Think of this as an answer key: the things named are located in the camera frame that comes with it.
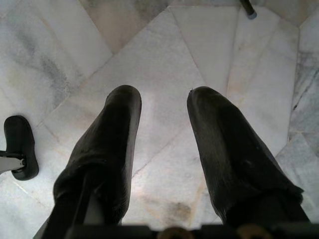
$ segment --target gray marble veining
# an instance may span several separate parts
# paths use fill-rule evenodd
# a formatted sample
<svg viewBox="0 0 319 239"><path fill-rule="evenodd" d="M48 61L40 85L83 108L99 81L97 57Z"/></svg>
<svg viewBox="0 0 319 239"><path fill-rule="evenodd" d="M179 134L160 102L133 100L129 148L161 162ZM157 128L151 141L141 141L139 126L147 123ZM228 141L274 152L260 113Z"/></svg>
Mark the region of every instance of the gray marble veining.
<svg viewBox="0 0 319 239"><path fill-rule="evenodd" d="M0 21L0 87L33 126L83 80L31 4L22 1Z"/></svg>
<svg viewBox="0 0 319 239"><path fill-rule="evenodd" d="M0 18L4 17L19 0L0 0Z"/></svg>
<svg viewBox="0 0 319 239"><path fill-rule="evenodd" d="M301 26L290 131L319 132L319 9Z"/></svg>
<svg viewBox="0 0 319 239"><path fill-rule="evenodd" d="M319 132L303 133L303 136L315 155L319 157Z"/></svg>
<svg viewBox="0 0 319 239"><path fill-rule="evenodd" d="M29 0L45 24L72 57L80 72L89 78L112 53L77 0Z"/></svg>
<svg viewBox="0 0 319 239"><path fill-rule="evenodd" d="M276 156L281 169L297 186L304 189L302 207L313 223L319 222L319 158L301 133L297 133Z"/></svg>

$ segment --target black plastic part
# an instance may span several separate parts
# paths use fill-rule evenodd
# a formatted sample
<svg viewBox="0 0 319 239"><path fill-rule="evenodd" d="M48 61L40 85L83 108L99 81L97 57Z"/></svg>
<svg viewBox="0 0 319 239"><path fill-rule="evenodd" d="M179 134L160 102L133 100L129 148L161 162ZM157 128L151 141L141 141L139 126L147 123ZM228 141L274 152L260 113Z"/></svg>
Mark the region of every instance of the black plastic part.
<svg viewBox="0 0 319 239"><path fill-rule="evenodd" d="M275 239L318 239L319 224L285 223L268 228Z"/></svg>
<svg viewBox="0 0 319 239"><path fill-rule="evenodd" d="M7 151L0 150L0 157L23 159L24 155L22 153L8 153Z"/></svg>
<svg viewBox="0 0 319 239"><path fill-rule="evenodd" d="M6 152L8 154L22 154L25 166L13 170L12 174L17 180L29 180L39 172L39 166L34 153L34 137L29 122L23 116L11 116L4 122L6 138Z"/></svg>
<svg viewBox="0 0 319 239"><path fill-rule="evenodd" d="M152 239L153 232L147 226L74 226L66 239Z"/></svg>
<svg viewBox="0 0 319 239"><path fill-rule="evenodd" d="M230 226L203 225L200 232L203 239L239 239L236 230Z"/></svg>

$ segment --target footrest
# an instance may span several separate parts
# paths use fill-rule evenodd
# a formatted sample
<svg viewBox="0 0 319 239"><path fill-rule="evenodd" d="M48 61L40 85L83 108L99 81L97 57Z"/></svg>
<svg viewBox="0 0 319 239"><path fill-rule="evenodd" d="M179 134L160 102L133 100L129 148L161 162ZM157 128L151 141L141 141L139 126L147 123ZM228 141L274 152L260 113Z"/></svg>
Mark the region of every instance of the footrest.
<svg viewBox="0 0 319 239"><path fill-rule="evenodd" d="M39 167L34 153L34 137L29 122L22 116L11 116L4 122L4 134L6 138L6 152L23 155L25 166L12 170L17 180L29 180L34 178Z"/></svg>

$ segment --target floor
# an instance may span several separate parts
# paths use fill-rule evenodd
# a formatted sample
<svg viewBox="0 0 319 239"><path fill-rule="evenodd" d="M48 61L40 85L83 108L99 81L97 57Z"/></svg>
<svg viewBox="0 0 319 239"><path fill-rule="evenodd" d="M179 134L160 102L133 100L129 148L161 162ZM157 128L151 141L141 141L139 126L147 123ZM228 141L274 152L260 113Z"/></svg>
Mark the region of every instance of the floor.
<svg viewBox="0 0 319 239"><path fill-rule="evenodd" d="M189 90L203 85L243 112L305 190L302 207L319 223L319 8L293 17L272 9L271 0L256 1L258 17L249 20L232 1L204 2L160 1L157 10L111 2L107 11L140 11L118 23L134 20L133 32L105 39L115 29L103 28L100 1L0 0L0 123L13 114L29 120L40 167L29 181L0 176L0 238L37 232L75 143L122 84L136 87L143 101L124 224L221 223L186 108Z"/></svg>

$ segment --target metal bar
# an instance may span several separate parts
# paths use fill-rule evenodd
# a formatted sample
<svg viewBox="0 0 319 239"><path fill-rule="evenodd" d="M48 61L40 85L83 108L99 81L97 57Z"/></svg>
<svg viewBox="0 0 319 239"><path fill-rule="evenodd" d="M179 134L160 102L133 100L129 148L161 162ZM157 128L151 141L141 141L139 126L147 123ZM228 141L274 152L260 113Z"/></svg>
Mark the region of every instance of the metal bar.
<svg viewBox="0 0 319 239"><path fill-rule="evenodd" d="M0 157L0 174L24 167L24 160L18 158Z"/></svg>
<svg viewBox="0 0 319 239"><path fill-rule="evenodd" d="M105 223L102 205L94 193L94 189L100 185L103 175L104 172L98 168L91 169L85 174L73 225Z"/></svg>
<svg viewBox="0 0 319 239"><path fill-rule="evenodd" d="M41 238L62 239L65 237L67 230L72 226L79 197L80 193L65 194L56 200Z"/></svg>

